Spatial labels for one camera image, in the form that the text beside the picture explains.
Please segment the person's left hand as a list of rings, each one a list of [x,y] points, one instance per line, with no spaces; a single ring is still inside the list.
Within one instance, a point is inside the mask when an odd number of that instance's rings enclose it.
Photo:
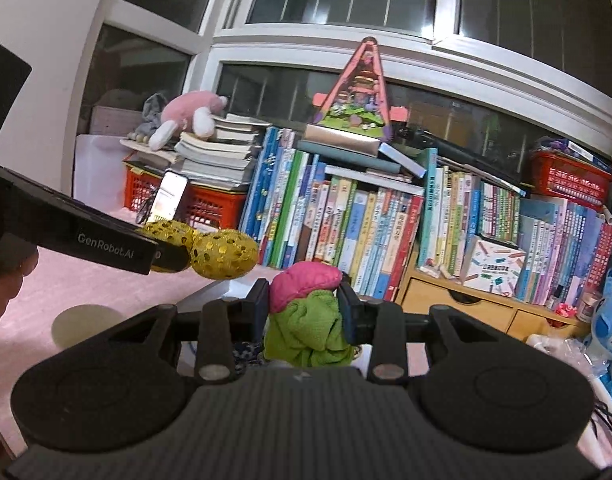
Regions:
[[[17,269],[0,276],[0,321],[8,304],[17,297],[24,279],[30,275],[39,262],[39,253],[35,250]]]

